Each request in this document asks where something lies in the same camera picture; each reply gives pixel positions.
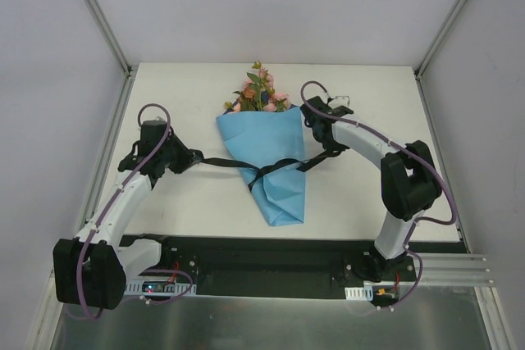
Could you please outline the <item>black ribbon gold lettering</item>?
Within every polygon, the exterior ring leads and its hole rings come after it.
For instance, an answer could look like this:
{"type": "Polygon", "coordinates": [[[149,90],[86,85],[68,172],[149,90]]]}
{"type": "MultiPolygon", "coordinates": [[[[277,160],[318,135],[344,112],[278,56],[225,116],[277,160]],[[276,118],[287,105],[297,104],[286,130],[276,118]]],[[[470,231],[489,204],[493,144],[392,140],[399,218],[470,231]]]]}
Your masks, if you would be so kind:
{"type": "Polygon", "coordinates": [[[327,158],[338,157],[342,153],[342,151],[325,150],[316,155],[315,157],[306,161],[300,161],[294,158],[283,158],[271,165],[257,167],[245,161],[237,161],[220,157],[205,157],[201,151],[195,149],[191,149],[190,151],[194,154],[194,158],[196,159],[197,163],[203,163],[206,165],[217,166],[221,168],[238,168],[252,170],[254,172],[254,177],[247,184],[249,191],[252,191],[254,185],[266,175],[281,170],[285,167],[296,166],[295,169],[297,171],[304,173],[308,170],[311,170],[313,167],[317,166],[321,162],[325,161],[327,158]]]}

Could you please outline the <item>fake flower stem pink roses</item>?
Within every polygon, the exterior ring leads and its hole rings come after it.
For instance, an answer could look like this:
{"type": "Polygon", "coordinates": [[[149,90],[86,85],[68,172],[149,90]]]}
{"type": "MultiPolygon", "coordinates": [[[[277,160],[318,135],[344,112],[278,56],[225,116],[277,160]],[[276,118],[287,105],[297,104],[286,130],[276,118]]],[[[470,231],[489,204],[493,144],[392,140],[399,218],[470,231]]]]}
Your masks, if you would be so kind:
{"type": "Polygon", "coordinates": [[[262,93],[263,107],[261,111],[284,112],[291,108],[289,95],[276,91],[273,75],[260,61],[256,61],[246,75],[246,80],[264,84],[262,93]]]}

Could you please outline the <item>blue wrapping paper sheet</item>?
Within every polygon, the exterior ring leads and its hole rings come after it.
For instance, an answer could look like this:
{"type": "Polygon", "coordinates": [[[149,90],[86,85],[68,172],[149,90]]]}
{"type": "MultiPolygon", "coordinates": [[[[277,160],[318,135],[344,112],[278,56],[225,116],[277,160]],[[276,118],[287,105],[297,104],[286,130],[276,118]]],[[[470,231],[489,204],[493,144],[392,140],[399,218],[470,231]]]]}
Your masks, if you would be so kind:
{"type": "Polygon", "coordinates": [[[282,159],[295,162],[256,180],[256,171],[241,169],[251,195],[270,226],[304,223],[306,174],[297,170],[306,159],[302,115],[297,107],[284,112],[241,111],[216,118],[231,157],[260,169],[282,159]]]}

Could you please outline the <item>fake flower stem orange blooms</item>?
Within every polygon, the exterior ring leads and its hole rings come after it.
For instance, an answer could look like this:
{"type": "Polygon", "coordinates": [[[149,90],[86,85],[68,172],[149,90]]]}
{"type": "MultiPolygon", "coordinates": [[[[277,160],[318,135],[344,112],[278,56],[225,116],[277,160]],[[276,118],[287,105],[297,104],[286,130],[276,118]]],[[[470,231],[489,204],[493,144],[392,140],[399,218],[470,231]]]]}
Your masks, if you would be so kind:
{"type": "Polygon", "coordinates": [[[234,102],[225,102],[224,108],[227,113],[241,111],[261,111],[263,109],[264,84],[246,80],[241,86],[241,90],[234,91],[237,95],[234,102]]]}

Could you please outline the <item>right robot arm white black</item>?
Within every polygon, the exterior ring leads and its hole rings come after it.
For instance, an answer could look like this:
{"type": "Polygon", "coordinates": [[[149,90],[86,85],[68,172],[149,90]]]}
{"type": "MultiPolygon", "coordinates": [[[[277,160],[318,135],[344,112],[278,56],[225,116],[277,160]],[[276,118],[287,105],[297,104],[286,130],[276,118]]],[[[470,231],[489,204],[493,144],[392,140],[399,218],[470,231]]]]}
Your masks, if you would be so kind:
{"type": "Polygon", "coordinates": [[[300,111],[305,126],[325,149],[325,157],[352,149],[380,171],[386,217],[369,254],[356,262],[353,270],[365,280],[388,280],[406,256],[416,219],[442,193],[429,147],[420,140],[399,146],[359,122],[348,107],[332,108],[318,96],[305,102],[300,111]]]}

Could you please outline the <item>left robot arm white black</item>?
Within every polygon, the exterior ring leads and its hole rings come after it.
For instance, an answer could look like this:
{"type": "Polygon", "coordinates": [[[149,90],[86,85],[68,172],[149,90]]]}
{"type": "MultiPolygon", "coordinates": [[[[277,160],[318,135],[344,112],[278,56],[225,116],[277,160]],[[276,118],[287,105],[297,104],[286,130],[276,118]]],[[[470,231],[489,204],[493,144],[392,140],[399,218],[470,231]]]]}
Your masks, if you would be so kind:
{"type": "Polygon", "coordinates": [[[187,148],[164,120],[146,120],[139,139],[120,161],[106,202],[72,239],[59,239],[52,251],[57,300],[112,310],[129,280],[150,269],[167,274],[174,257],[156,239],[121,239],[140,204],[166,171],[181,174],[203,154],[187,148]]]}

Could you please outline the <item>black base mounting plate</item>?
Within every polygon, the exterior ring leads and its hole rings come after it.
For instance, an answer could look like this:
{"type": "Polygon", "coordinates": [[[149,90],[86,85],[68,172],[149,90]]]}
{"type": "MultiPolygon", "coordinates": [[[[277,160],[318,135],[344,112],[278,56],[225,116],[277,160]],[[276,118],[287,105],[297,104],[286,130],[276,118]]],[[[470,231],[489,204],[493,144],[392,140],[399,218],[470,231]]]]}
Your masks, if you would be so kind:
{"type": "Polygon", "coordinates": [[[200,296],[342,299],[364,284],[401,287],[416,279],[413,259],[383,263],[372,242],[162,236],[155,278],[194,283],[200,296]]]}

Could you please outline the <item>left aluminium frame post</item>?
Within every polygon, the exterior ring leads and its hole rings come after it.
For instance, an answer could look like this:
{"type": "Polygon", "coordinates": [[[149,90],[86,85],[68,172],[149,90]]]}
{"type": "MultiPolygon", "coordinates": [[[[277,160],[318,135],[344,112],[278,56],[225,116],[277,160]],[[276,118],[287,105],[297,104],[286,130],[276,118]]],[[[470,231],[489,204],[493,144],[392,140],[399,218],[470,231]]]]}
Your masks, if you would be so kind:
{"type": "Polygon", "coordinates": [[[83,0],[89,14],[94,20],[99,33],[102,35],[104,42],[106,43],[110,53],[115,59],[117,65],[123,72],[124,76],[128,77],[133,72],[133,66],[129,63],[126,55],[124,54],[118,39],[105,16],[103,9],[101,8],[98,0],[83,0]]]}

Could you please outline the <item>aluminium frame post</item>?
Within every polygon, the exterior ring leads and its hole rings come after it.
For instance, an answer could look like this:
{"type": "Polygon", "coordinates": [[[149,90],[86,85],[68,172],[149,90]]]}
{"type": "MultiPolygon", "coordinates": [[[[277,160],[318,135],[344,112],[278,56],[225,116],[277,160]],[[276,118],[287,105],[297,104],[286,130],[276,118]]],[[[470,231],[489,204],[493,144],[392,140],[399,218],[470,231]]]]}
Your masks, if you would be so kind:
{"type": "Polygon", "coordinates": [[[452,7],[446,14],[445,19],[441,23],[439,29],[436,32],[435,37],[431,41],[428,49],[426,50],[422,60],[418,63],[418,66],[414,69],[414,75],[416,81],[419,81],[427,71],[428,67],[441,45],[453,29],[457,19],[461,16],[463,9],[467,6],[470,0],[455,0],[452,7]]]}
{"type": "Polygon", "coordinates": [[[89,14],[94,20],[99,33],[102,35],[104,42],[106,43],[110,53],[115,59],[117,65],[123,72],[124,76],[128,77],[133,72],[133,66],[129,63],[126,55],[124,54],[118,39],[105,16],[103,9],[101,8],[98,0],[83,0],[89,14]]]}

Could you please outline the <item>aluminium front rail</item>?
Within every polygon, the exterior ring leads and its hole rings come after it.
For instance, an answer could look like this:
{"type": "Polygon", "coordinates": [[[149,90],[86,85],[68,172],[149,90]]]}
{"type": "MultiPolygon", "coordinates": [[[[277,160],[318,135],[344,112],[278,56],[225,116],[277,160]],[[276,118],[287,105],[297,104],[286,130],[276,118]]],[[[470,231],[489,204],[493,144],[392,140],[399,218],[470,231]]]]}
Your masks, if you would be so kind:
{"type": "MultiPolygon", "coordinates": [[[[413,259],[416,271],[416,281],[420,281],[429,285],[456,285],[456,286],[483,286],[490,284],[489,269],[485,261],[480,257],[467,254],[451,254],[444,253],[426,254],[421,257],[415,255],[406,255],[413,259]]],[[[139,277],[149,277],[153,280],[155,278],[147,275],[146,271],[140,273],[138,276],[129,280],[135,280],[139,277]]],[[[171,276],[168,278],[170,283],[175,283],[176,278],[171,276]]]]}

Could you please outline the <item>right aluminium frame post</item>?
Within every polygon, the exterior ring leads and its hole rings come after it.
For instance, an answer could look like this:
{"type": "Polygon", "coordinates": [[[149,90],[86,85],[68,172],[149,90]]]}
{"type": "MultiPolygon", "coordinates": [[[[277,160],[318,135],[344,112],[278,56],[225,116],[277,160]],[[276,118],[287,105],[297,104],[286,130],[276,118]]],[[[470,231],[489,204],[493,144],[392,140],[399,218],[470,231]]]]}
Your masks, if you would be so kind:
{"type": "Polygon", "coordinates": [[[435,37],[431,41],[428,49],[426,50],[422,60],[418,63],[418,66],[414,69],[414,75],[416,81],[419,81],[427,71],[428,67],[441,45],[453,29],[457,19],[461,16],[463,9],[467,6],[470,0],[455,0],[452,7],[446,14],[445,19],[441,23],[439,29],[436,32],[435,37]]]}

